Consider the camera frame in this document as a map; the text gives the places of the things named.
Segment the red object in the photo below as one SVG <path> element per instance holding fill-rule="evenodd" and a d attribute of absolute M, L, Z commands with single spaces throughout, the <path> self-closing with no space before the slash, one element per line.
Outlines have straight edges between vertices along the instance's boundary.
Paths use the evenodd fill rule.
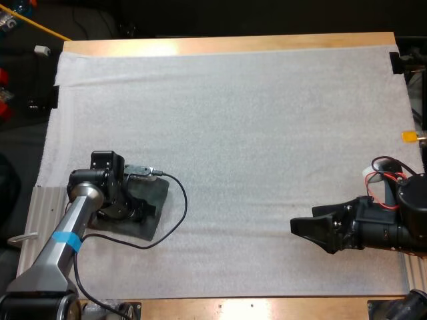
<path fill-rule="evenodd" d="M 6 86 L 9 82 L 9 76 L 6 71 L 0 69 L 0 85 Z"/>
<path fill-rule="evenodd" d="M 0 101 L 0 119 L 7 121 L 12 117 L 12 110 L 6 103 Z"/>

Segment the black cable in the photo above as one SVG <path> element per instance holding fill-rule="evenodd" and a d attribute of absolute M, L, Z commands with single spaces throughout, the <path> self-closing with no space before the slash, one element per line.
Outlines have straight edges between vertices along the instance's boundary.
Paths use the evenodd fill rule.
<path fill-rule="evenodd" d="M 108 29 L 109 35 L 111 35 L 111 38 L 113 39 L 113 38 L 114 38 L 114 36 L 113 36 L 113 32 L 112 32 L 112 31 L 111 31 L 111 29 L 109 28 L 109 24 L 108 24 L 107 19 L 103 16 L 103 14 L 102 14 L 101 10 L 99 10 L 99 9 L 98 9 L 97 11 L 98 11 L 98 14 L 99 14 L 99 16 L 101 17 L 102 21 L 104 21 L 105 26 L 106 26 L 106 27 L 107 27 L 107 29 Z"/>
<path fill-rule="evenodd" d="M 161 243 L 163 240 L 165 240 L 167 237 L 169 237 L 179 227 L 179 225 L 181 225 L 182 221 L 184 221 L 185 216 L 187 215 L 187 207 L 188 207 L 187 193 L 185 192 L 185 189 L 184 189 L 183 185 L 181 184 L 181 182 L 177 178 L 175 178 L 173 175 L 170 175 L 168 173 L 161 173 L 159 175 L 165 175 L 166 177 L 169 177 L 169 178 L 175 180 L 175 182 L 181 188 L 182 194 L 184 196 L 184 211 L 183 211 L 183 215 L 182 215 L 181 219 L 162 238 L 160 238 L 159 240 L 157 240 L 155 243 L 152 243 L 151 245 L 141 246 L 141 245 L 136 245 L 136 244 L 133 244 L 133 243 L 130 243 L 130 242 L 122 241 L 122 240 L 119 240 L 119 239 L 111 238 L 111 237 L 108 237 L 106 235 L 102 235 L 102 234 L 99 234 L 99 233 L 91 233 L 91 234 L 85 235 L 83 238 L 81 238 L 81 242 L 83 243 L 88 238 L 96 237 L 96 238 L 102 238 L 102 239 L 106 239 L 106 240 L 113 241 L 113 242 L 116 242 L 116 243 L 120 243 L 122 245 L 127 245 L 129 247 L 133 247 L 133 248 L 136 248 L 136 249 L 146 250 L 146 249 L 150 249 L 152 247 L 155 247 L 156 245 L 158 245 L 159 243 Z M 111 308 L 109 305 L 106 305 L 106 304 L 100 302 L 99 300 L 97 300 L 96 298 L 94 298 L 93 296 L 91 296 L 85 290 L 85 288 L 83 288 L 83 285 L 81 284 L 81 281 L 80 281 L 79 270 L 78 270 L 78 266 L 77 266 L 77 252 L 74 255 L 74 275 L 75 275 L 75 282 L 77 283 L 77 286 L 79 287 L 80 291 L 90 301 L 92 301 L 93 303 L 99 305 L 100 307 L 102 307 L 102 308 L 104 308 L 104 309 L 106 309 L 106 310 L 108 310 L 108 311 L 110 311 L 112 313 L 115 313 L 116 315 L 119 315 L 120 317 L 123 317 L 126 320 L 131 320 L 131 318 L 128 317 L 126 314 L 121 313 L 121 312 L 115 310 L 114 308 Z"/>
<path fill-rule="evenodd" d="M 99 305 L 101 308 L 104 308 L 105 310 L 108 310 L 112 313 L 115 313 L 116 315 L 119 315 L 120 317 L 126 319 L 126 320 L 132 320 L 130 317 L 128 317 L 125 313 L 122 313 L 120 311 L 115 310 L 114 308 L 110 307 L 109 305 L 106 305 L 102 303 L 101 301 L 95 299 L 92 297 L 86 290 L 83 288 L 83 285 L 80 282 L 80 276 L 79 271 L 77 270 L 77 252 L 74 255 L 74 275 L 75 275 L 75 282 L 77 283 L 77 286 L 79 287 L 80 291 L 93 303 Z"/>
<path fill-rule="evenodd" d="M 405 169 L 407 170 L 407 172 L 409 172 L 411 175 L 416 175 L 416 174 L 417 174 L 414 170 L 412 170 L 409 166 L 407 166 L 407 165 L 406 165 L 406 164 L 404 164 L 403 162 L 401 162 L 401 161 L 399 161 L 399 160 L 397 160 L 397 159 L 395 159 L 395 158 L 393 158 L 393 157 L 389 157 L 389 156 L 387 156 L 387 155 L 381 155 L 381 156 L 379 156 L 379 157 L 377 157 L 377 158 L 374 158 L 374 159 L 372 160 L 372 162 L 371 162 L 372 170 L 374 170 L 375 172 L 377 172 L 377 173 L 379 173 L 379 174 L 381 174 L 381 175 L 383 175 L 386 171 L 378 170 L 378 169 L 377 169 L 377 168 L 375 168 L 375 166 L 374 166 L 375 162 L 376 162 L 376 161 L 378 161 L 378 160 L 380 160 L 380 159 L 388 159 L 388 160 L 394 161 L 395 163 L 398 163 L 398 164 L 399 164 L 399 165 L 401 165 L 403 168 L 405 168 Z"/>
<path fill-rule="evenodd" d="M 67 203 L 67 205 L 65 206 L 65 209 L 64 209 L 64 215 L 67 213 L 68 207 L 69 207 L 70 204 L 71 204 L 71 201 L 68 201 L 68 203 Z"/>
<path fill-rule="evenodd" d="M 86 30 L 86 28 L 80 23 L 80 22 L 78 22 L 76 19 L 75 19 L 75 6 L 73 6 L 72 8 L 71 8 L 71 15 L 72 15 L 72 17 L 73 17 L 73 21 L 74 21 L 74 23 L 76 24 L 76 25 L 78 25 L 79 26 L 79 28 L 83 31 L 83 33 L 85 34 L 85 37 L 86 37 L 86 40 L 89 40 L 89 35 L 88 35 L 88 33 L 87 33 L 87 30 Z"/>

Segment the red wire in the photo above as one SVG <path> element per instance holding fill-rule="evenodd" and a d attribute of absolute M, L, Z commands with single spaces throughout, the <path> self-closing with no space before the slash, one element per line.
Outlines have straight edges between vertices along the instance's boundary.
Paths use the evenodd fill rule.
<path fill-rule="evenodd" d="M 374 198 L 374 200 L 376 201 L 376 202 L 378 202 L 378 204 L 381 206 L 381 207 L 383 207 L 383 208 L 385 208 L 385 209 L 389 209 L 389 210 L 396 210 L 397 208 L 399 208 L 399 206 L 398 205 L 394 205 L 393 207 L 391 207 L 391 206 L 389 206 L 389 205 L 386 205 L 385 203 L 382 203 L 380 200 L 379 200 L 379 198 L 369 189 L 369 178 L 371 177 L 371 176 L 373 176 L 373 175 L 375 175 L 375 174 L 377 174 L 377 172 L 370 172 L 370 173 L 368 173 L 366 176 L 365 176 L 365 186 L 366 186 L 366 188 L 368 189 L 368 194 L 371 196 L 371 197 L 373 197 Z M 398 172 L 398 173 L 396 173 L 397 175 L 399 175 L 400 177 L 404 177 L 404 178 L 406 178 L 406 176 L 405 176 L 405 174 L 403 174 L 403 173 L 400 173 L 400 172 Z M 393 177 L 391 174 L 389 174 L 389 173 L 383 173 L 383 175 L 385 175 L 387 178 L 390 178 L 391 180 L 393 180 L 393 181 L 395 181 L 395 182 L 398 182 L 398 180 L 397 180 L 397 178 L 395 178 L 395 177 Z"/>

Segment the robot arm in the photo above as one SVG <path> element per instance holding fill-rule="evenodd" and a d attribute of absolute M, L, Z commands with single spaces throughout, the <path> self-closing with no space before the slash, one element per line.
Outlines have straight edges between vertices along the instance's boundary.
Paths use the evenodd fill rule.
<path fill-rule="evenodd" d="M 68 278 L 91 215 L 107 207 L 114 217 L 126 212 L 122 199 L 124 160 L 113 151 L 94 152 L 108 159 L 102 169 L 75 170 L 67 192 L 70 208 L 34 264 L 8 286 L 0 298 L 0 319 L 80 319 L 78 291 Z"/>

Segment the cable connector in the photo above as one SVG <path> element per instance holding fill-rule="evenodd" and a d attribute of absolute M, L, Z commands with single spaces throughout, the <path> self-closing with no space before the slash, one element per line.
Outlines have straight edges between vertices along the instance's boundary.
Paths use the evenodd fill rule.
<path fill-rule="evenodd" d="M 155 169 L 151 170 L 151 174 L 157 175 L 157 176 L 165 175 L 165 173 L 163 171 L 155 170 Z"/>

